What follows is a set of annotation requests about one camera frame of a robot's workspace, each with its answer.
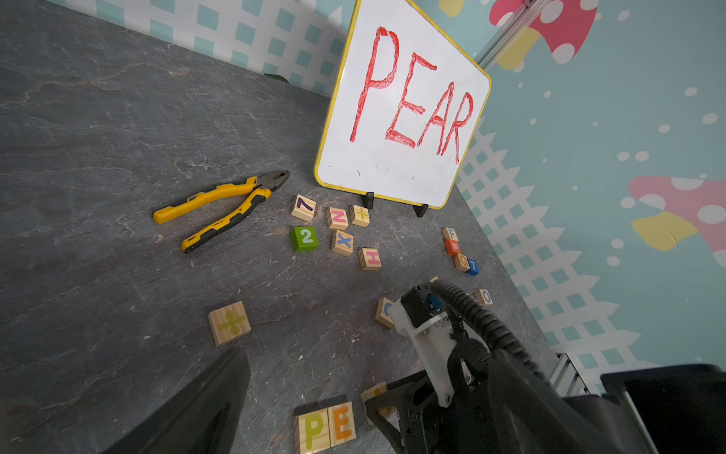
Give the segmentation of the wooden block green P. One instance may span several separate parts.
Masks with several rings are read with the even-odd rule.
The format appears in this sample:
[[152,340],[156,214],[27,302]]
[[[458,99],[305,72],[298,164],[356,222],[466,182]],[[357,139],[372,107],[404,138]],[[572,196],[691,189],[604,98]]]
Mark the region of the wooden block green P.
[[295,431],[297,453],[318,453],[332,446],[327,409],[297,416]]

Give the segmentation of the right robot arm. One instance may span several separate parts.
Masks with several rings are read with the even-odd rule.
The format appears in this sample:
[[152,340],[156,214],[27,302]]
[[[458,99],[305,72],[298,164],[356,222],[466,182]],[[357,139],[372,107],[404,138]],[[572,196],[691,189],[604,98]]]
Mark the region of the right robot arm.
[[546,375],[493,313],[442,280],[391,307],[423,370],[366,400],[398,453],[722,453],[725,374],[710,364]]

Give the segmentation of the wooden block orange A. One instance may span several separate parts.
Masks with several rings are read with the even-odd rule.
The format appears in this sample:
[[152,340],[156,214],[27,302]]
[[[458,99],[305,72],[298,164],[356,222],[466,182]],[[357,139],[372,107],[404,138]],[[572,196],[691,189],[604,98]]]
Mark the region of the wooden block orange A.
[[[372,386],[372,388],[369,388],[361,394],[361,400],[363,403],[366,403],[371,398],[382,395],[382,393],[385,393],[387,390],[388,387],[385,381],[376,383]],[[386,407],[378,411],[378,413],[384,418],[387,418],[393,412],[395,412],[395,408],[393,407]]]

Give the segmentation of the wooden block orange E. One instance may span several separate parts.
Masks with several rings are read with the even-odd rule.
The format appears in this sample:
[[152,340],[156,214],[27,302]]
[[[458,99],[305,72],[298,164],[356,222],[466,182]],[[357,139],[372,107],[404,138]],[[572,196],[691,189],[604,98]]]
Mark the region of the wooden block orange E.
[[353,404],[346,402],[327,409],[331,446],[339,446],[355,440],[355,416]]

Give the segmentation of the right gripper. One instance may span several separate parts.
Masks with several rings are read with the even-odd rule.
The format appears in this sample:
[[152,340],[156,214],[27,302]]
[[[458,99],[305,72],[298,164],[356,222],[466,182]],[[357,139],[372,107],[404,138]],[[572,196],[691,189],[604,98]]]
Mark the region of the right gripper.
[[367,399],[366,416],[396,453],[488,452],[489,348],[430,283],[396,301],[391,318],[423,370]]

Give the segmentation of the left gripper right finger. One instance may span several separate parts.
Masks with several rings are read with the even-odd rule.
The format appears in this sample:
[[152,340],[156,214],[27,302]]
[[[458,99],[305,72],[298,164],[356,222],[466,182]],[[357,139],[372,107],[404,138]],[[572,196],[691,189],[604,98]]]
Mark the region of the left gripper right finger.
[[641,435],[620,405],[560,397],[506,351],[493,351],[489,397],[503,453],[639,453]]

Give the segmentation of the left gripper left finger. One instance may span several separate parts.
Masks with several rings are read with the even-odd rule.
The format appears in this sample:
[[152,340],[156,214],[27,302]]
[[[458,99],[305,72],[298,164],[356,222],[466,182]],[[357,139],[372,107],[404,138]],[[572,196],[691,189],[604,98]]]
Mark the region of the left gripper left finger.
[[226,351],[108,453],[229,453],[251,376],[239,348]]

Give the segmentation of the wooden block blue R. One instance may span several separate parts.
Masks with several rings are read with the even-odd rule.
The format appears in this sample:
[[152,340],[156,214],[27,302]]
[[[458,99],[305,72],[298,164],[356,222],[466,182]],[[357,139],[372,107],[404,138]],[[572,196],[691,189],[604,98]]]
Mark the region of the wooden block blue R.
[[476,300],[478,300],[478,302],[482,306],[492,306],[493,305],[493,299],[487,289],[476,289],[475,296],[476,296]]

